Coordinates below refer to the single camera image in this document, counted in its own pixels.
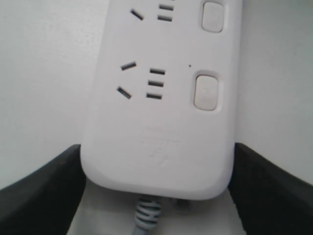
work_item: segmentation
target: power switch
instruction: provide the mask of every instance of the power switch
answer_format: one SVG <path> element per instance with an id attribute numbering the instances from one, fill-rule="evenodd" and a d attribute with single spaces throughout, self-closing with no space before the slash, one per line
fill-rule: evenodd
<path id="1" fill-rule="evenodd" d="M 206 2 L 203 6 L 202 27 L 204 30 L 219 33 L 224 24 L 224 7 L 216 2 Z"/>
<path id="2" fill-rule="evenodd" d="M 196 80 L 195 106 L 198 109 L 212 111 L 218 100 L 218 81 L 216 78 L 200 75 Z"/>

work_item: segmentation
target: socket hole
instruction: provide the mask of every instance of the socket hole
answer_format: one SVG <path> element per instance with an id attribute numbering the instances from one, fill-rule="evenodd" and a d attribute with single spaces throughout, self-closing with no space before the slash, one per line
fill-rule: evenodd
<path id="1" fill-rule="evenodd" d="M 132 95 L 129 94 L 127 91 L 125 91 L 123 88 L 118 87 L 117 91 L 120 92 L 123 96 L 125 96 L 127 99 L 132 98 Z"/>
<path id="2" fill-rule="evenodd" d="M 162 95 L 161 94 L 152 94 L 152 93 L 147 93 L 147 98 L 151 98 L 151 99 L 162 99 Z"/>
<path id="3" fill-rule="evenodd" d="M 122 65 L 121 69 L 124 71 L 124 70 L 131 69 L 133 67 L 136 67 L 136 62 L 131 62 L 131 63 L 125 64 L 125 65 Z"/>
<path id="4" fill-rule="evenodd" d="M 160 20 L 160 21 L 172 22 L 173 17 L 158 15 L 158 16 L 157 16 L 157 19 Z"/>
<path id="5" fill-rule="evenodd" d="M 155 74 L 159 74 L 159 75 L 165 75 L 165 70 L 150 69 L 150 73 L 155 73 Z"/>
<path id="6" fill-rule="evenodd" d="M 143 15 L 141 15 L 139 12 L 135 11 L 134 9 L 131 10 L 131 13 L 136 16 L 138 19 L 143 20 Z"/>
<path id="7" fill-rule="evenodd" d="M 169 6 L 169 5 L 164 5 L 164 4 L 159 4 L 158 6 L 160 9 L 162 10 L 168 10 L 168 11 L 173 11 L 174 7 L 173 6 Z"/>
<path id="8" fill-rule="evenodd" d="M 163 87 L 164 82 L 156 82 L 156 81 L 148 81 L 149 86 L 154 86 L 154 87 Z"/>

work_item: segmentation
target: white power strip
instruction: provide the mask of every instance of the white power strip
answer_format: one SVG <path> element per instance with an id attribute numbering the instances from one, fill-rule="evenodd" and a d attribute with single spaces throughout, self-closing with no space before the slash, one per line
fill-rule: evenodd
<path id="1" fill-rule="evenodd" d="M 111 0 L 82 142 L 95 183 L 209 199 L 233 167 L 242 0 Z"/>

